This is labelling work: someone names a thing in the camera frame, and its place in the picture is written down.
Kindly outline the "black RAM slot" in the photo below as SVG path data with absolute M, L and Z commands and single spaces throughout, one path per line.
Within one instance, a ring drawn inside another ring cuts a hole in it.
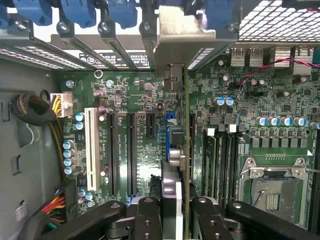
M 238 144 L 239 134 L 237 132 L 229 135 L 229 187 L 228 187 L 228 201 L 232 202 L 236 197 L 237 186 L 237 171 L 238 171 Z
M 219 163 L 219 182 L 218 182 L 218 202 L 220 205 L 223 205 L 224 201 L 224 190 L 225 190 L 225 165 L 226 165 L 226 148 L 228 147 L 228 135 L 226 132 L 219 133 L 219 156 L 218 156 L 218 163 Z

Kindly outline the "long black expansion slot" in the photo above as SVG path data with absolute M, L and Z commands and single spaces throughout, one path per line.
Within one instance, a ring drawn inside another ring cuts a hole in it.
M 119 142 L 118 118 L 115 112 L 107 114 L 107 153 L 109 195 L 119 192 Z
M 135 113 L 126 114 L 127 193 L 134 197 L 137 187 L 137 118 Z

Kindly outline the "CPU socket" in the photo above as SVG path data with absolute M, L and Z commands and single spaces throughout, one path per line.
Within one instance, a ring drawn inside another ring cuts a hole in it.
M 291 164 L 266 165 L 247 156 L 239 174 L 237 200 L 305 228 L 308 185 L 302 157 Z

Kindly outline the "blue expansion slot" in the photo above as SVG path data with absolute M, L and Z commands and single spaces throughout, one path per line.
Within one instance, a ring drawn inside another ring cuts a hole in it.
M 165 127 L 166 127 L 166 135 L 165 135 L 165 161 L 169 160 L 169 152 L 171 148 L 171 140 L 170 140 L 170 130 L 169 127 L 176 125 L 176 113 L 175 112 L 167 112 L 165 119 Z

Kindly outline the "white PCI slot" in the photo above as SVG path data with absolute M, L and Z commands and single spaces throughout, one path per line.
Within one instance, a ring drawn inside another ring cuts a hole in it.
M 87 190 L 97 191 L 100 186 L 100 149 L 97 108 L 88 107 L 84 109 L 84 123 Z

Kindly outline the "short black expansion slot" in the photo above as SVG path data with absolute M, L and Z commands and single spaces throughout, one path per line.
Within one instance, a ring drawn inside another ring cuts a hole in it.
M 156 134 L 156 114 L 154 112 L 146 113 L 146 136 L 151 138 Z

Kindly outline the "green motherboard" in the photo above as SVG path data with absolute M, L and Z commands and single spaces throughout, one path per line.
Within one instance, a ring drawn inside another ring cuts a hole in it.
M 230 134 L 238 133 L 235 199 L 245 158 L 258 164 L 293 164 L 305 159 L 309 175 L 307 225 L 320 235 L 320 47 L 254 49 L 262 67 L 242 56 L 222 54 L 211 65 L 188 74 L 190 131 L 190 196 L 217 200 L 219 134 L 228 137 L 224 199 L 229 203 Z M 64 170 L 76 180 L 80 215 L 110 200 L 131 205 L 143 196 L 170 195 L 174 185 L 162 183 L 166 162 L 166 113 L 182 106 L 182 98 L 165 90 L 151 72 L 72 72 L 61 76 L 62 91 L 72 94 L 73 116 L 63 121 Z M 87 189 L 85 108 L 97 108 L 100 186 Z M 109 195 L 107 114 L 116 113 L 118 133 L 118 193 Z M 137 194 L 127 187 L 127 113 L 137 125 Z M 155 113 L 155 137 L 147 137 L 146 113 Z

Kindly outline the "silver power supply unit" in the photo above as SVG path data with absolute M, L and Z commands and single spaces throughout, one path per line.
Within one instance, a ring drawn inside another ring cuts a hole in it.
M 60 84 L 49 71 L 0 59 L 0 240 L 15 240 L 29 216 L 61 182 L 50 128 L 28 126 L 11 99 L 28 92 L 49 99 Z

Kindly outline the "white power connector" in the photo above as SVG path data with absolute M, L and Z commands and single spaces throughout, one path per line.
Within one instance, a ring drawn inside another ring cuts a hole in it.
M 73 95 L 71 93 L 51 93 L 50 109 L 57 118 L 71 118 L 73 116 Z

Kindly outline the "dark grey open PC case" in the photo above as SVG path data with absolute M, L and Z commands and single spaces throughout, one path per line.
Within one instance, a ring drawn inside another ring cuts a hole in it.
M 320 240 L 320 0 L 0 0 L 0 240 Z

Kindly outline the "blue slot retention clip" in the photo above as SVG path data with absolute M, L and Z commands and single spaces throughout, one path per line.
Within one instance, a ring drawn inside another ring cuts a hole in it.
M 218 30 L 231 23 L 235 0 L 204 0 L 206 30 Z
M 12 0 L 17 12 L 38 26 L 53 22 L 51 0 Z
M 65 17 L 82 29 L 97 24 L 95 0 L 60 0 Z
M 135 0 L 107 0 L 109 17 L 122 29 L 137 25 L 138 11 Z

